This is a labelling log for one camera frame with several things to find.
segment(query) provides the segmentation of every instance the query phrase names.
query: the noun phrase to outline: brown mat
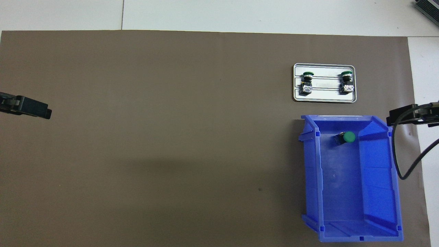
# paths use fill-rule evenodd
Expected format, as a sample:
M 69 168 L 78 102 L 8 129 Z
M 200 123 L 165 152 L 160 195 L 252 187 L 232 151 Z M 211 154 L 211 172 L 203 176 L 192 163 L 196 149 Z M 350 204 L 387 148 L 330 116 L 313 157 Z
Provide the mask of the brown mat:
M 399 183 L 403 242 L 323 244 L 300 218 L 300 116 L 385 119 L 413 103 L 407 38 L 1 37 L 0 91 L 53 109 L 51 120 L 0 115 L 2 246 L 430 246 L 421 167 Z M 293 101 L 297 62 L 355 66 L 357 102 Z M 417 134 L 400 131 L 408 165 L 419 154 Z

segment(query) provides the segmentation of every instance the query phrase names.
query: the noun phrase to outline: black cable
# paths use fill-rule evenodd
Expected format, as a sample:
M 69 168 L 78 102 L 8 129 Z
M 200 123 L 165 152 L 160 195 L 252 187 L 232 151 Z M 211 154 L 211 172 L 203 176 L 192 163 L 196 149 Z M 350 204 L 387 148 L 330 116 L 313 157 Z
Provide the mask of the black cable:
M 419 163 L 419 161 L 431 150 L 433 149 L 436 145 L 439 144 L 439 139 L 437 139 L 436 141 L 434 141 L 432 144 L 430 144 L 430 146 L 428 146 L 424 151 L 422 151 L 422 153 L 415 159 L 415 161 L 413 162 L 413 164 L 410 166 L 409 170 L 405 173 L 404 176 L 401 175 L 401 171 L 399 170 L 399 166 L 398 166 L 398 162 L 396 161 L 396 149 L 395 149 L 395 131 L 396 131 L 396 127 L 398 126 L 398 124 L 402 121 L 402 119 L 404 117 L 406 117 L 407 115 L 409 115 L 410 113 L 419 110 L 419 109 L 430 109 L 433 107 L 432 103 L 428 103 L 428 104 L 424 104 L 424 105 L 418 105 L 416 107 L 413 107 L 405 112 L 403 112 L 396 120 L 395 123 L 393 125 L 393 130 L 392 130 L 392 152 L 393 152 L 393 161 L 395 162 L 395 167 L 396 167 L 396 171 L 398 173 L 398 177 L 401 180 L 405 180 L 413 171 L 413 169 L 415 169 L 415 167 L 417 166 L 417 164 Z

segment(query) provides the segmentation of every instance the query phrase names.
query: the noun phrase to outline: storage bin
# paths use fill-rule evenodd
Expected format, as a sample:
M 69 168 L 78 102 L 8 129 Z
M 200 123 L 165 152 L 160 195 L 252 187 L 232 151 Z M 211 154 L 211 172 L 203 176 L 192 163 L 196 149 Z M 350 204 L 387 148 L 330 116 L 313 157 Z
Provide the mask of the storage bin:
M 402 241 L 391 128 L 376 116 L 305 115 L 305 223 L 321 242 Z M 334 136 L 356 139 L 338 145 Z

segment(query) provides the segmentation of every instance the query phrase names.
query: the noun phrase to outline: green button cap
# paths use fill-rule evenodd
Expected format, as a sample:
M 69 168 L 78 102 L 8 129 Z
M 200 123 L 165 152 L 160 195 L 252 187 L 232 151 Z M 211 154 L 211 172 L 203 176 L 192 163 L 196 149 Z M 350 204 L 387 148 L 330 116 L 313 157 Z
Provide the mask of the green button cap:
M 354 142 L 355 141 L 355 134 L 352 131 L 347 131 L 345 132 L 345 134 L 343 135 L 343 139 L 346 142 Z

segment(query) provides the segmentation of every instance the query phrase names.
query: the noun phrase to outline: metal tray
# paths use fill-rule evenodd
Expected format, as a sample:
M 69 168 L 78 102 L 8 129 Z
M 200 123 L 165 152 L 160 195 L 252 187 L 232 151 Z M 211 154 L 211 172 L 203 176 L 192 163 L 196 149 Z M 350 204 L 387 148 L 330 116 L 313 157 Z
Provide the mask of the metal tray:
M 340 84 L 343 82 L 341 73 L 347 70 L 352 71 L 355 89 L 352 93 L 341 94 Z M 302 75 L 306 71 L 314 73 L 313 92 L 302 95 L 299 94 L 299 87 L 303 79 Z M 353 103 L 356 101 L 356 92 L 355 68 L 352 65 L 296 63 L 293 66 L 293 97 L 296 101 Z

